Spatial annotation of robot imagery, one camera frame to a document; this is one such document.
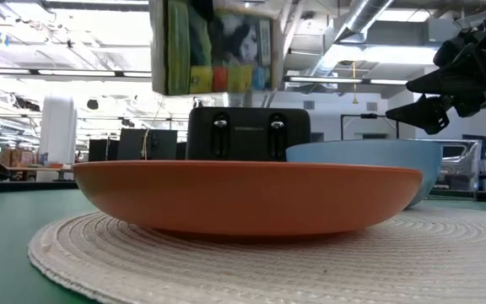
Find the plate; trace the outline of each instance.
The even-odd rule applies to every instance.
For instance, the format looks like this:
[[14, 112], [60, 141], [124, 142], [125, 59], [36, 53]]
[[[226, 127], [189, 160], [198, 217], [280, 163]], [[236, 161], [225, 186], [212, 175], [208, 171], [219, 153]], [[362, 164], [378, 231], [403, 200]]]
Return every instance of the plate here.
[[358, 231], [391, 218], [422, 173], [384, 166], [194, 160], [77, 164], [85, 197], [119, 220], [219, 236]]

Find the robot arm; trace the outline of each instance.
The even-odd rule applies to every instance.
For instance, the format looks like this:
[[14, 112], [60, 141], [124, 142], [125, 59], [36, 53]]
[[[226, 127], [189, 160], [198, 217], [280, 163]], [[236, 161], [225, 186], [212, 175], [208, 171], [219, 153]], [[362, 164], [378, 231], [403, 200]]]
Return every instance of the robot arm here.
[[406, 84], [408, 90], [423, 93], [418, 101], [387, 111], [388, 118], [436, 134], [449, 124], [446, 113], [452, 107], [459, 117], [486, 108], [486, 20], [445, 42], [434, 63], [439, 69]]

